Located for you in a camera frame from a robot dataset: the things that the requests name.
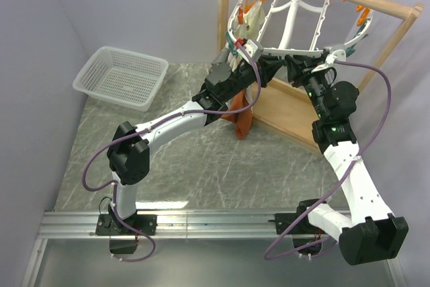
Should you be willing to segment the white oval clip hanger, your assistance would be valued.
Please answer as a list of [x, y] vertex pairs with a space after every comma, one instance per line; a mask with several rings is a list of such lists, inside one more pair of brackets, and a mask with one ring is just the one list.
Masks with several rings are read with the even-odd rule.
[[[234, 19], [258, 0], [238, 0], [227, 21], [225, 47], [235, 53]], [[261, 0], [265, 20], [256, 42], [266, 55], [319, 56], [325, 46], [344, 44], [346, 53], [368, 36], [374, 10], [346, 0]]]

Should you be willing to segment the orange underwear with beige waistband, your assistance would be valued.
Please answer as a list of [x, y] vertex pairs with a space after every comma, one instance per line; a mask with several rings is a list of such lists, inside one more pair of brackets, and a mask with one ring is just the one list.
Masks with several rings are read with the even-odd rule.
[[[235, 95], [228, 101], [228, 111], [239, 110], [247, 107], [252, 102], [252, 94], [250, 89], [242, 90], [239, 94]], [[249, 108], [244, 112], [237, 114], [225, 114], [221, 116], [222, 119], [235, 124], [235, 134], [238, 139], [244, 139], [248, 135], [252, 121], [253, 112]]]

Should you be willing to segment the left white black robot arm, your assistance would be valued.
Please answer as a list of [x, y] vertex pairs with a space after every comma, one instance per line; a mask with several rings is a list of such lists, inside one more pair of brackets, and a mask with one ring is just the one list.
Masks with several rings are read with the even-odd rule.
[[114, 185], [108, 207], [112, 227], [121, 235], [152, 235], [155, 222], [141, 220], [136, 209], [137, 184], [148, 175], [152, 156], [178, 136], [229, 114], [230, 99], [253, 83], [266, 87], [284, 65], [283, 59], [267, 55], [255, 64], [242, 59], [235, 69], [226, 62], [215, 63], [198, 93], [180, 108], [145, 124], [119, 125], [107, 150]]

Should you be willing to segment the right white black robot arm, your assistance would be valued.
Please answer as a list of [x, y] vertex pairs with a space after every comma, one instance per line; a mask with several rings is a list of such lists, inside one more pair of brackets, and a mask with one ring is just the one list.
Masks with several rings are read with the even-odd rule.
[[[338, 243], [343, 259], [358, 265], [394, 259], [402, 247], [409, 226], [402, 216], [395, 216], [385, 203], [362, 159], [363, 153], [382, 130], [392, 101], [387, 75], [379, 68], [341, 60], [330, 54], [326, 58], [288, 57], [288, 81], [303, 87], [311, 100], [318, 120], [312, 135], [324, 158], [337, 176], [337, 184], [323, 197], [299, 203], [296, 218], [279, 234], [263, 254], [266, 260], [287, 256], [271, 252], [294, 228], [304, 233], [320, 229]], [[349, 117], [357, 109], [359, 89], [348, 81], [327, 83], [325, 75], [334, 65], [369, 69], [379, 74], [386, 85], [386, 106], [382, 119], [371, 138], [360, 146]]]

